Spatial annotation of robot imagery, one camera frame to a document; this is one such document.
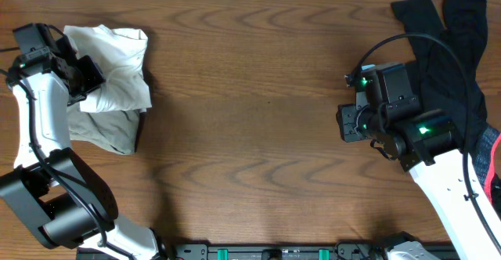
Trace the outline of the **white t-shirt with logo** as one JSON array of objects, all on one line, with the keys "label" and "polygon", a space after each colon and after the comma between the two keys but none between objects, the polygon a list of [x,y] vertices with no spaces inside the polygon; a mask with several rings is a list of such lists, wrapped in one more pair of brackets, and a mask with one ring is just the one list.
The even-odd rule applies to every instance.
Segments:
[{"label": "white t-shirt with logo", "polygon": [[150,87],[142,65],[148,36],[141,29],[110,29],[66,25],[63,33],[79,56],[90,56],[103,72],[105,82],[80,103],[85,113],[145,111],[151,108]]}]

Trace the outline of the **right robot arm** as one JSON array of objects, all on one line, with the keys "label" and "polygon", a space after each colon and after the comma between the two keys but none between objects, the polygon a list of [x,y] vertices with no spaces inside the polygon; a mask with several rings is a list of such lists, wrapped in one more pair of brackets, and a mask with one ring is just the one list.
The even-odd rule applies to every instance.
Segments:
[{"label": "right robot arm", "polygon": [[402,63],[364,66],[346,80],[355,102],[338,107],[342,140],[370,140],[399,162],[431,202],[459,258],[498,259],[500,219],[452,118],[441,109],[423,111]]}]

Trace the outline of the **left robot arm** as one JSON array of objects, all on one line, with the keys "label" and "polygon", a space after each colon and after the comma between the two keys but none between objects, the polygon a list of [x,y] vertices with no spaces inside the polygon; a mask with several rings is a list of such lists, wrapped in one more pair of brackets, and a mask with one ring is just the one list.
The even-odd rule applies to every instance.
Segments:
[{"label": "left robot arm", "polygon": [[173,259],[151,228],[120,215],[109,186],[73,151],[67,108],[104,81],[90,56],[77,57],[66,35],[29,23],[13,30],[21,54],[5,71],[20,112],[13,170],[1,199],[44,247],[79,259]]}]

